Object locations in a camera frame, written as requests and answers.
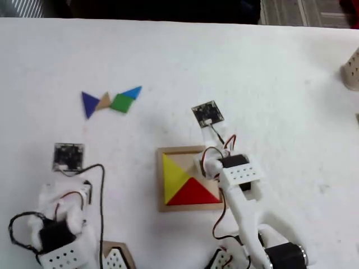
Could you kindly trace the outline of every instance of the wooden frame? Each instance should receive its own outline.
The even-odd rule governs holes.
[[[132,255],[131,255],[130,251],[128,250],[125,243],[104,241],[102,253],[104,254],[105,257],[107,257],[110,254],[111,249],[116,248],[116,247],[121,248],[122,253],[125,256],[125,259],[128,262],[128,265],[130,266],[130,269],[136,269],[134,259],[132,258]]]
[[[157,149],[158,210],[160,212],[223,209],[224,203],[221,196],[219,196],[221,203],[204,203],[198,205],[178,205],[178,206],[168,206],[164,203],[164,178],[163,178],[162,155],[163,154],[177,154],[177,155],[196,154],[204,150],[205,150],[204,146],[161,147]]]

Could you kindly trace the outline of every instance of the black circuit board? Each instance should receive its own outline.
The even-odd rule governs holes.
[[[205,123],[206,120],[211,119],[212,124],[221,122],[224,120],[222,114],[220,113],[215,101],[211,101],[199,106],[192,108],[192,111],[198,121],[198,124],[201,128],[207,126]]]
[[[82,170],[84,144],[56,143],[52,170],[77,172]]]

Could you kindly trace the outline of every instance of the red triangle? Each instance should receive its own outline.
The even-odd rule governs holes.
[[[195,178],[190,178],[172,199],[169,200],[167,205],[195,205],[199,203],[221,203],[221,201],[203,187]]]

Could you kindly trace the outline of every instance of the green square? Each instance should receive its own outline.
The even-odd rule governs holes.
[[[127,113],[134,100],[126,95],[118,94],[112,101],[110,108]]]

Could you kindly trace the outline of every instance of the light blue triangle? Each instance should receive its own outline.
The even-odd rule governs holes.
[[[132,99],[136,99],[138,97],[138,95],[140,94],[141,89],[142,89],[142,86],[139,86],[139,87],[134,88],[132,90],[123,92],[122,95],[130,97]]]

